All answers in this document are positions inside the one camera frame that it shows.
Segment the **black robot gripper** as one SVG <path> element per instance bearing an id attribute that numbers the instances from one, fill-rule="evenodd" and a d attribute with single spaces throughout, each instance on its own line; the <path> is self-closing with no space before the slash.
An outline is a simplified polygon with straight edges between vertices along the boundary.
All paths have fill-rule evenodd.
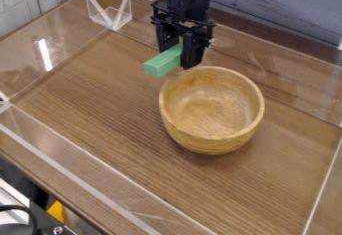
<path id="1" fill-rule="evenodd" d="M 212 38 L 215 22 L 208 16 L 209 0 L 153 1 L 151 6 L 159 51 L 173 47 L 181 37 L 180 67 L 187 70 L 201 62 Z"/>

